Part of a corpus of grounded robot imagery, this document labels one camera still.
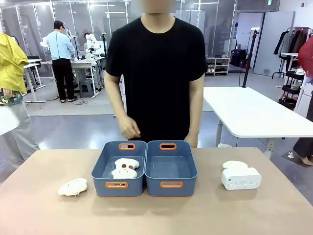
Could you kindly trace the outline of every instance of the black t-shirt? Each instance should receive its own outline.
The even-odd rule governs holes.
[[[141,139],[183,140],[189,131],[189,82],[206,71],[201,31],[176,18],[162,34],[138,18],[113,33],[106,72],[124,75],[127,115]]]

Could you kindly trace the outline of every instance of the black pants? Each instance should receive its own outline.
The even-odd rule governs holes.
[[[69,59],[52,60],[52,68],[57,82],[59,97],[61,100],[74,99],[74,76]],[[64,88],[64,78],[67,84],[67,96]]]
[[[311,98],[307,119],[313,121],[313,98]],[[313,138],[299,138],[293,150],[301,157],[306,158],[313,155]]]

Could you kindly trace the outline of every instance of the glass wall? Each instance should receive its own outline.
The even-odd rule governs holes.
[[[236,0],[176,0],[172,15],[198,27],[204,35],[209,56],[229,55]],[[97,40],[112,33],[142,14],[132,7],[131,0],[93,0],[40,2],[2,8],[1,23],[6,34],[16,36],[28,55],[50,59],[40,47],[42,37],[53,31],[53,21],[60,20],[77,36],[79,50],[84,49],[86,32]]]

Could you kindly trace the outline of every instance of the white stuffed toy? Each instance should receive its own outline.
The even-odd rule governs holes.
[[[227,161],[223,164],[224,169],[239,169],[239,168],[248,168],[248,165],[240,161]]]
[[[84,178],[78,178],[62,185],[58,190],[58,194],[65,196],[79,196],[79,193],[85,191],[87,188],[87,180]]]
[[[123,168],[129,168],[135,170],[136,168],[139,168],[139,162],[135,159],[130,158],[120,158],[115,161],[116,169],[123,169]]]
[[[138,176],[135,170],[129,168],[115,169],[111,174],[113,179],[134,179]]]

